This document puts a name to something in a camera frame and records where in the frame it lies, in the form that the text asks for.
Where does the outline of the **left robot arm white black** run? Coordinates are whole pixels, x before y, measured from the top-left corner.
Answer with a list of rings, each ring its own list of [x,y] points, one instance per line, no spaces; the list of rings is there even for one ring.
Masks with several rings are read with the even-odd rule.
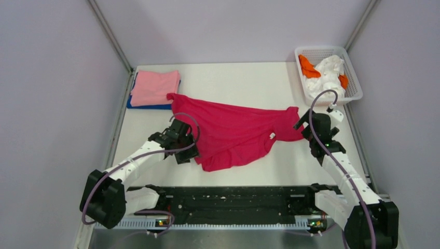
[[[94,170],[87,178],[79,210],[85,225],[98,223],[112,229],[127,215],[142,210],[161,214],[166,200],[159,191],[144,186],[130,190],[150,168],[174,156],[178,164],[199,156],[197,138],[190,124],[176,118],[162,132],[156,132],[131,155],[105,171]]]

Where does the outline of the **magenta t shirt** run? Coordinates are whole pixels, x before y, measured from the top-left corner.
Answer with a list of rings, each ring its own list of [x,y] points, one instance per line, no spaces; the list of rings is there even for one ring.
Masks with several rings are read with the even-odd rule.
[[[172,112],[192,127],[199,140],[195,162],[207,172],[244,166],[266,156],[277,141],[295,142],[304,137],[298,107],[284,110],[227,105],[169,93]]]

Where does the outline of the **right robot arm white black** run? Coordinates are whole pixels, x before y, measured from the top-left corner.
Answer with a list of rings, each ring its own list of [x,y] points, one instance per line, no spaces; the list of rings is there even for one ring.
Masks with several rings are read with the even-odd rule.
[[[301,134],[310,152],[336,183],[338,191],[326,185],[312,184],[304,200],[311,214],[323,211],[342,229],[346,248],[397,248],[399,210],[392,201],[375,193],[354,168],[345,148],[334,136],[342,122],[342,112],[328,108],[325,113],[308,109],[293,126],[305,123]]]

